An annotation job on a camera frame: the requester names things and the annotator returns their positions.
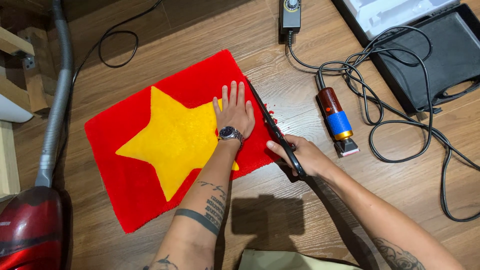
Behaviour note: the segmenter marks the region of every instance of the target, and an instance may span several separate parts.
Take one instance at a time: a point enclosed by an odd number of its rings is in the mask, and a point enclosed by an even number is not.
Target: left hand
[[[233,81],[230,84],[230,100],[228,99],[228,87],[222,87],[222,110],[218,105],[218,98],[213,98],[213,108],[216,115],[216,126],[218,131],[226,126],[233,126],[247,139],[255,126],[253,106],[250,100],[245,104],[245,84]]]

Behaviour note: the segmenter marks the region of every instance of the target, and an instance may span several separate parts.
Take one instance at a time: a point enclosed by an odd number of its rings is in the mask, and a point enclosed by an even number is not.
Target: blue grip
[[[339,111],[327,116],[327,123],[334,136],[352,130],[352,126],[350,122],[348,122],[347,115],[344,111]]]

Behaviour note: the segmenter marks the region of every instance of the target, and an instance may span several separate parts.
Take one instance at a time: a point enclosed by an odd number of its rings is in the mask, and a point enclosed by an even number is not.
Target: scissors
[[[303,179],[303,177],[306,177],[307,174],[305,173],[302,166],[300,165],[300,162],[297,159],[297,157],[293,154],[294,150],[292,149],[292,147],[290,147],[287,140],[283,137],[282,133],[280,132],[280,129],[276,126],[275,121],[273,120],[272,116],[267,111],[267,108],[264,105],[265,103],[263,103],[260,96],[258,96],[258,93],[255,90],[255,88],[253,87],[252,83],[248,80],[247,77],[245,77],[245,79],[246,79],[248,85],[250,86],[250,89],[252,90],[252,93],[255,96],[255,99],[257,100],[258,105],[260,105],[260,108],[262,109],[262,115],[265,118],[265,122],[270,127],[273,134],[275,134],[275,137],[279,140],[280,145],[285,150],[285,152],[288,156],[288,159],[290,159],[291,164],[293,165],[293,168],[295,169],[295,171],[299,175],[300,179]]]

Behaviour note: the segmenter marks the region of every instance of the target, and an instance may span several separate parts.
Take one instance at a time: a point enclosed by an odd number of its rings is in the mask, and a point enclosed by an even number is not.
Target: watch face
[[[220,137],[222,138],[227,138],[229,136],[232,136],[233,132],[235,131],[235,129],[231,126],[226,126],[224,128],[222,128],[220,130],[220,132],[218,133],[218,135],[220,135]]]

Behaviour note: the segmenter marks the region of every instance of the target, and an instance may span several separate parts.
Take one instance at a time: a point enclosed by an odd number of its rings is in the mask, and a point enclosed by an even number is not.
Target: star
[[[218,143],[215,130],[212,102],[189,109],[152,86],[150,122],[115,153],[150,163],[170,201],[190,172],[212,156]],[[232,169],[239,170],[236,162]]]

